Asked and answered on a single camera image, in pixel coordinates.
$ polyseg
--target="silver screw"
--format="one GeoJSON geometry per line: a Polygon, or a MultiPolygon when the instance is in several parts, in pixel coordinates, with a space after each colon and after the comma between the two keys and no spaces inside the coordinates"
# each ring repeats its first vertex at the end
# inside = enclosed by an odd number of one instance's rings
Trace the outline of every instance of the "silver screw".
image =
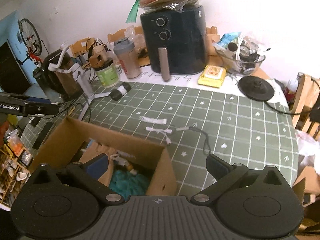
{"type": "Polygon", "coordinates": [[[121,200],[121,196],[119,194],[109,194],[106,196],[106,200],[110,202],[117,202],[121,200]]]}
{"type": "Polygon", "coordinates": [[[209,200],[209,197],[204,194],[198,194],[198,195],[195,195],[193,199],[198,202],[206,202],[209,200]]]}

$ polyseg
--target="green label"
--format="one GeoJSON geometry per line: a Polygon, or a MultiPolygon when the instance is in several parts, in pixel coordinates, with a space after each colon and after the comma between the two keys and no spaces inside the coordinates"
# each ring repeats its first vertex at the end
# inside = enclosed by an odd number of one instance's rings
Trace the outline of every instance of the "green label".
{"type": "Polygon", "coordinates": [[[114,69],[113,64],[106,69],[97,71],[97,76],[101,84],[105,87],[112,86],[119,81],[119,76],[114,69]]]}

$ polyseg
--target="bicycle wheel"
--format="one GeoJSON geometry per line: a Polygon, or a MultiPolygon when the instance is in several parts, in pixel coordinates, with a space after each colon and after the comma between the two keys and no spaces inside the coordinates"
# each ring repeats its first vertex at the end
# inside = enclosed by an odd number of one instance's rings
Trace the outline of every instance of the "bicycle wheel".
{"type": "Polygon", "coordinates": [[[25,46],[36,56],[42,53],[42,45],[38,32],[28,19],[22,19],[19,24],[20,35],[25,46]]]}

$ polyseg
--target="bowl of items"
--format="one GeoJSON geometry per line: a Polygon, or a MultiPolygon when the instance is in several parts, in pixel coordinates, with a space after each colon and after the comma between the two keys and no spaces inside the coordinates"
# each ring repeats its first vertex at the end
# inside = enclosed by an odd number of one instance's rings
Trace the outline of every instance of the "bowl of items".
{"type": "Polygon", "coordinates": [[[239,76],[250,76],[256,71],[266,59],[265,52],[270,50],[263,43],[242,33],[224,34],[213,46],[223,67],[239,76]]]}

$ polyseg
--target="bicycle tire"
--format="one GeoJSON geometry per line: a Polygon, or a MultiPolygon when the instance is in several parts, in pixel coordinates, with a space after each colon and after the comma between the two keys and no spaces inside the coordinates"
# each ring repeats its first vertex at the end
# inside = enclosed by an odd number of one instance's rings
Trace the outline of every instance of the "bicycle tire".
{"type": "Polygon", "coordinates": [[[42,44],[41,44],[41,40],[40,40],[39,34],[38,34],[35,26],[32,24],[32,22],[30,22],[28,19],[25,19],[25,18],[23,18],[19,23],[19,31],[20,31],[20,35],[21,35],[21,38],[23,40],[23,43],[28,48],[28,45],[27,45],[26,41],[24,40],[23,34],[22,34],[22,23],[23,22],[28,23],[31,26],[31,28],[33,29],[33,31],[35,32],[36,37],[37,37],[37,39],[39,41],[39,51],[37,53],[33,53],[33,54],[35,54],[36,56],[40,56],[41,53],[42,53],[42,44]]]}

